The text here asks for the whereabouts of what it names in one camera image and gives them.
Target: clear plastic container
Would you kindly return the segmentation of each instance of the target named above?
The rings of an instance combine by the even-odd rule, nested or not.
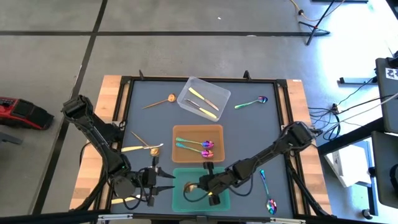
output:
[[[207,103],[205,100],[190,92],[190,88],[195,90],[210,103],[214,104],[218,108],[218,111],[214,109],[214,107],[210,106],[209,103]],[[182,89],[181,93],[179,94],[177,98],[177,103],[180,105],[181,108],[186,109],[187,111],[191,111],[192,113],[207,118],[210,121],[217,122],[223,114],[229,96],[231,96],[231,92],[229,90],[205,82],[199,78],[190,77],[184,88]],[[202,108],[202,110],[193,106],[185,99],[191,100],[192,102],[196,103],[200,108]],[[211,114],[215,115],[215,117],[206,114],[206,112],[204,112],[203,110],[210,112]]]

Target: concrete floor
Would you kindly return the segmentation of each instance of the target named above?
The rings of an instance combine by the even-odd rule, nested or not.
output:
[[[327,4],[296,0],[308,17],[317,18]],[[2,30],[91,31],[101,0],[3,0]],[[297,25],[289,0],[112,0],[100,26],[106,31],[308,31]],[[305,46],[301,37],[97,37],[80,89],[95,103],[104,75],[241,77],[301,79],[310,106],[329,107],[357,86],[340,86],[339,77],[372,77],[374,60],[398,49],[394,15],[384,2],[343,4],[321,24],[329,37]],[[89,37],[0,36],[0,95],[24,98],[55,115],[48,131],[0,127],[24,140],[21,146],[0,145],[0,216],[30,212],[54,139],[62,103],[70,97]],[[377,96],[366,86],[343,106]],[[364,114],[364,124],[380,111]],[[343,125],[343,133],[356,126]],[[44,212],[67,211],[78,173],[78,155],[86,139],[70,126],[45,202]],[[366,191],[344,189],[327,164],[325,179],[333,214],[365,220]],[[392,222],[396,210],[379,207],[373,221]]]

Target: table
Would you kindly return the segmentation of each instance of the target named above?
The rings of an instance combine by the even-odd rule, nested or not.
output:
[[[398,208],[398,197],[390,181],[390,169],[398,164],[398,137],[381,132],[372,133],[375,175],[379,201]]]
[[[106,121],[110,120],[117,121],[117,120],[122,120],[123,117],[126,118],[127,115],[124,115],[124,112],[128,109],[124,102],[126,102],[126,100],[129,101],[132,98],[132,93],[130,93],[129,91],[126,90],[126,88],[123,87],[128,86],[130,78],[131,77],[122,77],[116,75],[112,76],[107,75],[104,77],[103,85],[101,87],[101,91],[99,93],[99,98],[95,109],[95,113],[101,119]],[[142,74],[141,77],[135,78],[135,80],[140,80],[140,78],[144,78]],[[175,81],[178,79],[186,80],[187,78],[174,77],[173,79]],[[208,78],[208,80],[220,81],[219,78]],[[247,74],[245,73],[244,78],[239,78],[239,79],[228,78],[222,80],[224,82],[227,81],[253,82],[253,83],[259,82],[259,80],[252,80],[249,77],[248,72]],[[275,95],[279,96],[280,102],[284,102],[280,104],[281,105],[280,112],[282,114],[284,124],[288,123],[289,118],[294,119],[295,121],[304,121],[307,124],[310,124],[310,117],[308,115],[307,102],[305,100],[302,82],[300,80],[278,80],[278,82],[280,83],[280,85],[279,87],[277,87]],[[319,156],[316,148],[310,146],[308,149],[301,152],[299,161],[301,162],[302,175],[305,179],[305,183],[309,191],[311,191],[311,193],[313,194],[317,202],[323,207],[323,209],[331,213],[329,199],[325,187],[325,181],[323,179],[322,168],[320,165]],[[296,166],[296,160],[292,159],[292,162]],[[79,206],[79,204],[82,203],[84,198],[91,192],[92,188],[95,186],[96,182],[99,179],[100,171],[101,171],[100,156],[95,151],[95,149],[93,149],[92,147],[87,147],[83,155],[80,171],[78,174],[78,178],[76,180],[75,191],[72,197],[70,208],[75,208]],[[304,214],[306,209],[305,205],[302,203],[303,202],[302,196],[297,186],[294,186],[293,189],[294,189],[295,202],[292,203],[292,210],[295,210],[295,212],[297,212],[298,214]],[[104,208],[105,206],[107,206],[106,204],[108,196],[107,193],[108,190],[105,189],[103,191],[101,200],[97,200],[95,207]],[[145,205],[141,206],[142,206],[141,209],[143,209],[143,211],[141,212],[148,211],[146,210]]]

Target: gold spoon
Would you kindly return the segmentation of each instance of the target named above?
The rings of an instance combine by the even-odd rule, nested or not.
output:
[[[149,145],[146,143],[146,142],[144,142],[144,140],[142,140],[138,135],[136,135],[134,132],[132,132],[131,131],[131,134],[133,134],[136,138],[138,138],[138,140],[140,140],[140,142],[142,142],[144,145],[146,145],[146,146],[148,146],[149,147]],[[158,156],[159,155],[159,148],[158,147],[155,147],[155,148],[152,148],[152,149],[150,149],[150,155],[151,156]]]
[[[155,105],[161,104],[161,103],[166,102],[166,101],[169,101],[169,102],[173,103],[175,100],[176,100],[176,97],[175,97],[174,93],[171,93],[166,100],[162,100],[162,101],[159,101],[157,103],[145,106],[142,109],[150,108],[151,106],[155,106]]]

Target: green tray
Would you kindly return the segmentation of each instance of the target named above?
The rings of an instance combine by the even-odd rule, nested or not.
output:
[[[224,167],[215,167],[214,173],[224,171]],[[175,212],[219,212],[227,211],[231,208],[229,201],[229,190],[225,190],[219,194],[221,203],[219,205],[210,206],[209,200],[204,198],[199,202],[189,202],[183,196],[183,188],[187,182],[195,183],[199,181],[199,177],[208,173],[204,168],[177,168],[173,171],[175,177],[173,181],[173,203],[172,208]],[[195,200],[202,197],[206,192],[202,189],[195,189],[193,192],[187,193],[187,198]]]

